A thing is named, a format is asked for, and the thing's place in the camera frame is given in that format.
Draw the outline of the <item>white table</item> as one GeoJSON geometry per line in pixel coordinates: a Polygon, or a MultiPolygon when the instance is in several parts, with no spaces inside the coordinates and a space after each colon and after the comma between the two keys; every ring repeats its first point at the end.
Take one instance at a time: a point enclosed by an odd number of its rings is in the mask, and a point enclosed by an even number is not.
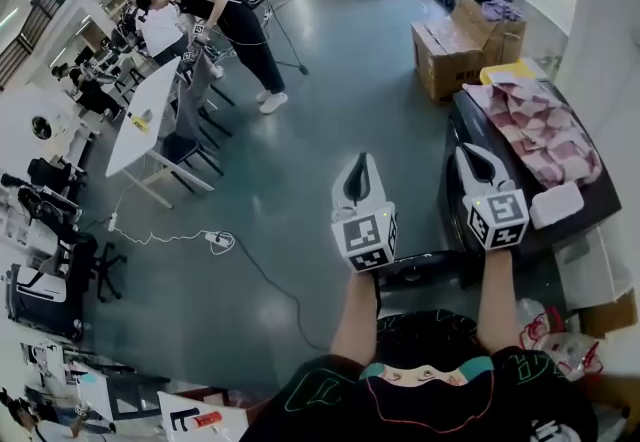
{"type": "Polygon", "coordinates": [[[168,209],[172,209],[173,205],[151,189],[150,185],[172,172],[204,191],[212,192],[214,190],[210,184],[155,150],[180,63],[179,57],[174,58],[136,87],[122,120],[105,172],[106,178],[124,173],[134,185],[168,209]],[[161,164],[162,168],[144,179],[137,179],[128,167],[144,157],[149,157],[161,164]]]}

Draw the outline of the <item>pink checked cloth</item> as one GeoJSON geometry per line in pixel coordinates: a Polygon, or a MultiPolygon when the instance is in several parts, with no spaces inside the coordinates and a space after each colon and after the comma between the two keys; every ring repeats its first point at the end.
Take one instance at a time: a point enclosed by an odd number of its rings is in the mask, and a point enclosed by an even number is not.
{"type": "Polygon", "coordinates": [[[532,78],[507,75],[463,89],[545,189],[595,182],[603,164],[573,110],[532,78]]]}

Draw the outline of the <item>purple cloth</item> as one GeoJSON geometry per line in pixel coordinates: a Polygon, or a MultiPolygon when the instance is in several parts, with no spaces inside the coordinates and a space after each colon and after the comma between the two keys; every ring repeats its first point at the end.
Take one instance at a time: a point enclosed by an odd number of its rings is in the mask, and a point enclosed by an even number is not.
{"type": "Polygon", "coordinates": [[[520,22],[524,21],[521,10],[513,3],[506,0],[489,0],[481,5],[484,18],[488,22],[520,22]]]}

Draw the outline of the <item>person's right forearm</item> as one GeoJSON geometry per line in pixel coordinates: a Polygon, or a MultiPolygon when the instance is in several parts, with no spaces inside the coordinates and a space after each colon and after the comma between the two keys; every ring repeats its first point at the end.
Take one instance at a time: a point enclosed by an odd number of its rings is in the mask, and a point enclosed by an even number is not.
{"type": "Polygon", "coordinates": [[[490,354],[520,346],[512,255],[508,250],[485,254],[476,333],[490,354]]]}

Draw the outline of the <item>person's left forearm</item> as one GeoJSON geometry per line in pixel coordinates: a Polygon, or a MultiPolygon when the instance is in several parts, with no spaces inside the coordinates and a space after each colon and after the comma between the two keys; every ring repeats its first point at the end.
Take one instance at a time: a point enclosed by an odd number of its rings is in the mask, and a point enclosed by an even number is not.
{"type": "Polygon", "coordinates": [[[352,274],[330,352],[367,366],[376,351],[377,307],[374,277],[368,272],[352,274]]]}

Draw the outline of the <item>yellow plastic bin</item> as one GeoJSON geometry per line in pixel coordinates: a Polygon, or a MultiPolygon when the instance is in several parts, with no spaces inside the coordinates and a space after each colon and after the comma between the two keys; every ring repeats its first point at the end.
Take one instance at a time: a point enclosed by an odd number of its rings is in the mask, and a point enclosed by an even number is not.
{"type": "Polygon", "coordinates": [[[517,62],[484,67],[480,71],[480,82],[483,85],[493,84],[498,80],[509,78],[530,78],[547,80],[546,72],[532,58],[521,58],[517,62]]]}

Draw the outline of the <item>gray chair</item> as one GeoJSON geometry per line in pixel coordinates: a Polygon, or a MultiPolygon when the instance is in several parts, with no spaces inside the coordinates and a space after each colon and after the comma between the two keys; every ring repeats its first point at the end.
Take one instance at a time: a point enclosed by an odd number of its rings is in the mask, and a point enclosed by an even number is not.
{"type": "Polygon", "coordinates": [[[179,136],[176,132],[163,139],[160,144],[160,154],[176,165],[185,163],[188,166],[191,166],[189,158],[197,155],[215,170],[219,176],[224,175],[220,166],[214,161],[213,155],[199,141],[179,136]]]}
{"type": "Polygon", "coordinates": [[[177,72],[181,74],[181,78],[186,84],[187,106],[193,113],[192,118],[194,119],[196,128],[201,134],[208,139],[210,143],[217,146],[217,143],[214,142],[213,138],[210,137],[204,129],[203,123],[207,123],[223,135],[232,137],[233,133],[221,123],[217,122],[208,111],[208,107],[213,105],[208,99],[208,92],[210,90],[213,90],[230,105],[234,106],[234,103],[226,95],[223,95],[216,88],[212,87],[215,77],[209,67],[206,53],[201,51],[193,63],[187,63],[185,60],[181,60],[177,72]]]}

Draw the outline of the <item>white power strip with switch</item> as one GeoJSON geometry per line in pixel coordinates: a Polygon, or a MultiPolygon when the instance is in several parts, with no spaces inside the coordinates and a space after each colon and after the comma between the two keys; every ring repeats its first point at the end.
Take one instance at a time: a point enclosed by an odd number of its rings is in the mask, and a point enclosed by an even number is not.
{"type": "Polygon", "coordinates": [[[205,240],[209,242],[214,254],[222,254],[235,245],[234,236],[226,231],[208,231],[205,233],[205,240]]]}

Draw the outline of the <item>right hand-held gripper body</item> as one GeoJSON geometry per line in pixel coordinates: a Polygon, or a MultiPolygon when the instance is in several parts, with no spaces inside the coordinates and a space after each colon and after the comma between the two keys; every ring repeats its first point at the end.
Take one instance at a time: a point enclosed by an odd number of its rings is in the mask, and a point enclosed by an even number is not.
{"type": "Polygon", "coordinates": [[[467,226],[485,251],[519,245],[529,225],[521,189],[466,200],[467,226]]]}

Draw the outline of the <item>white printed sign board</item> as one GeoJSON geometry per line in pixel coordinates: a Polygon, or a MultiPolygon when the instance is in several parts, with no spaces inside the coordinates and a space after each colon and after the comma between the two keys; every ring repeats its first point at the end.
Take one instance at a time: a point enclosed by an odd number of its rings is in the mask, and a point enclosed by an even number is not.
{"type": "Polygon", "coordinates": [[[162,423],[168,442],[240,442],[249,427],[241,408],[211,405],[159,392],[162,423]]]}

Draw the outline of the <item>black office chair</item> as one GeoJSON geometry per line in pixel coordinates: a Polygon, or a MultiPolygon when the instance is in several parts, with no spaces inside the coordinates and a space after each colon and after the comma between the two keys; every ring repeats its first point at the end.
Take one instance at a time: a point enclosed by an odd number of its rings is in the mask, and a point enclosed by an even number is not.
{"type": "Polygon", "coordinates": [[[113,242],[106,242],[101,252],[96,238],[88,232],[76,232],[68,241],[62,240],[59,247],[68,252],[68,258],[61,263],[68,266],[66,282],[82,293],[88,291],[89,280],[96,280],[96,297],[101,303],[106,302],[103,287],[106,286],[116,300],[122,295],[110,279],[110,270],[117,264],[126,264],[128,259],[123,254],[116,254],[113,242]]]}

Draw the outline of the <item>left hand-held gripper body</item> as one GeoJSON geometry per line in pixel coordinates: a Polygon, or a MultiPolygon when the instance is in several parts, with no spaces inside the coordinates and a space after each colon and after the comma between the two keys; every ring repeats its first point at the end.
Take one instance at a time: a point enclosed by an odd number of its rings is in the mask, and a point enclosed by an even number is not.
{"type": "Polygon", "coordinates": [[[371,271],[395,261],[397,221],[393,202],[335,221],[331,228],[340,255],[352,272],[371,271]]]}

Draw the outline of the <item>black and white printer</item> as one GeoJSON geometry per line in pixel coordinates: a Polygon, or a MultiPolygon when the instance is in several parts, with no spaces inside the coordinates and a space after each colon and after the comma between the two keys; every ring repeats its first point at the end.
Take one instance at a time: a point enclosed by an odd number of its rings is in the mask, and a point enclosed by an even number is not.
{"type": "Polygon", "coordinates": [[[20,264],[6,272],[8,319],[76,342],[84,334],[83,289],[20,264]]]}

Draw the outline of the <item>black tripod stand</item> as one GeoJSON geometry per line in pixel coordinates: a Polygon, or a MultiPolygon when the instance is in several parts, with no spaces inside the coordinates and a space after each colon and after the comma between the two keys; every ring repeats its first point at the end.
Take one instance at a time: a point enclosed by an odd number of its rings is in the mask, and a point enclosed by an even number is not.
{"type": "Polygon", "coordinates": [[[289,37],[287,31],[285,30],[283,24],[281,23],[276,9],[274,7],[274,5],[272,4],[271,0],[266,0],[266,4],[268,6],[269,9],[269,14],[271,16],[271,18],[276,22],[278,28],[280,29],[280,32],[282,33],[283,37],[285,38],[289,49],[293,55],[293,58],[295,59],[294,63],[290,63],[290,62],[286,62],[286,61],[282,61],[282,60],[276,60],[275,63],[277,65],[283,66],[283,67],[289,67],[289,68],[293,68],[296,69],[302,76],[308,77],[310,75],[310,71],[309,69],[303,64],[303,62],[301,61],[296,48],[294,47],[294,44],[291,40],[291,38],[289,37]]]}

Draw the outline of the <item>red printed plastic bag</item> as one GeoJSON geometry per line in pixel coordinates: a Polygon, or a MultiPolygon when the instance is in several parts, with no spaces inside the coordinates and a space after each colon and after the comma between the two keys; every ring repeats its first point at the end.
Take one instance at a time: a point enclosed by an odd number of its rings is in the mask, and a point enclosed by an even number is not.
{"type": "Polygon", "coordinates": [[[547,308],[536,300],[524,298],[517,302],[517,316],[520,346],[525,350],[544,352],[568,380],[577,381],[602,373],[599,342],[568,331],[555,307],[547,308]]]}

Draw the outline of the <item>person's black printed t-shirt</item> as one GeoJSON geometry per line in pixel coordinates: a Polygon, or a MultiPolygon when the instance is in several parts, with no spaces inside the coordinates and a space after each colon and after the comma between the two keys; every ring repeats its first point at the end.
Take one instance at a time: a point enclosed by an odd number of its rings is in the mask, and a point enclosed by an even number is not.
{"type": "Polygon", "coordinates": [[[240,442],[596,442],[590,402],[544,352],[487,352],[446,310],[377,323],[374,359],[302,365],[240,442]]]}

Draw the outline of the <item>large brown cardboard box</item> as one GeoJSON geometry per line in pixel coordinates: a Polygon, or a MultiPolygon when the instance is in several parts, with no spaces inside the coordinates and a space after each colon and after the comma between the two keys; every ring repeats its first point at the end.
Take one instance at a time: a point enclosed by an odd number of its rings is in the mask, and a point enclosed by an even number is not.
{"type": "Polygon", "coordinates": [[[527,20],[488,22],[482,3],[457,0],[442,18],[411,24],[415,69],[430,98],[443,101],[465,83],[480,82],[484,67],[520,58],[527,20]]]}

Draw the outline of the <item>small brown cardboard box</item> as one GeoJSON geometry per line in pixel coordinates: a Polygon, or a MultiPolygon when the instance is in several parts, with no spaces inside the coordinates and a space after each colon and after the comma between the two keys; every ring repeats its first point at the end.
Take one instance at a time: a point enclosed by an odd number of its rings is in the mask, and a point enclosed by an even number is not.
{"type": "Polygon", "coordinates": [[[635,290],[631,288],[616,301],[581,309],[581,332],[604,339],[610,332],[632,327],[638,322],[635,290]]]}

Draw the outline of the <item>white plastic box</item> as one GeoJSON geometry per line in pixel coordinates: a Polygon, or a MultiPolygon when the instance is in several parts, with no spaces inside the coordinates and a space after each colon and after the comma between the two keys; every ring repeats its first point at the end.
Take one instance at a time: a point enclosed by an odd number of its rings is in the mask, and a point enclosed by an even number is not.
{"type": "Polygon", "coordinates": [[[536,194],[531,200],[529,215],[536,230],[564,220],[584,207],[584,199],[575,182],[552,187],[536,194]]]}

